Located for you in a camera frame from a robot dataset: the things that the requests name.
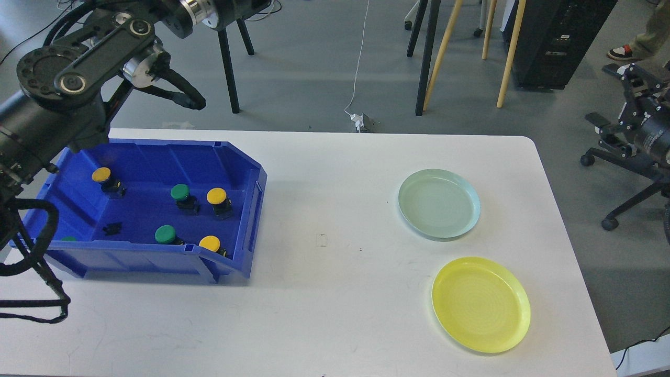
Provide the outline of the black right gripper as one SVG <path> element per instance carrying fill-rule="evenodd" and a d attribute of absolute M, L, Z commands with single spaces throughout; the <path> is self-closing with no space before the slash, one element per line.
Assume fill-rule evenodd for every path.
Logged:
<path fill-rule="evenodd" d="M 585 115 L 600 137 L 598 145 L 616 157 L 630 158 L 636 150 L 661 149 L 663 67 L 658 63 L 606 64 L 601 70 L 623 86 L 625 103 L 613 124 L 597 112 Z"/>

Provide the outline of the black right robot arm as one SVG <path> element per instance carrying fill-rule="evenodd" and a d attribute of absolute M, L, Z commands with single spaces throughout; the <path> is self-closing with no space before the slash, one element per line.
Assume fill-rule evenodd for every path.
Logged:
<path fill-rule="evenodd" d="M 668 168 L 668 64 L 611 63 L 602 69 L 622 84 L 625 101 L 614 123 L 596 113 L 586 115 L 600 136 L 600 146 L 622 158 L 643 153 Z"/>

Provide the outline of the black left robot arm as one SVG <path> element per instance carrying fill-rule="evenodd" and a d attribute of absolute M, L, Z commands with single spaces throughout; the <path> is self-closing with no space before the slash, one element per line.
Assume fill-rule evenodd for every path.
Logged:
<path fill-rule="evenodd" d="M 155 24 L 179 38 L 203 23 L 223 31 L 270 7 L 270 1 L 85 1 L 55 22 L 43 46 L 16 67 L 21 89 L 2 104 L 2 205 L 41 170 L 55 173 L 52 159 L 65 147 L 75 152 L 106 143 L 109 123 L 125 90 L 105 102 L 103 84 L 119 76 L 134 88 L 204 108 L 203 96 L 169 67 Z"/>

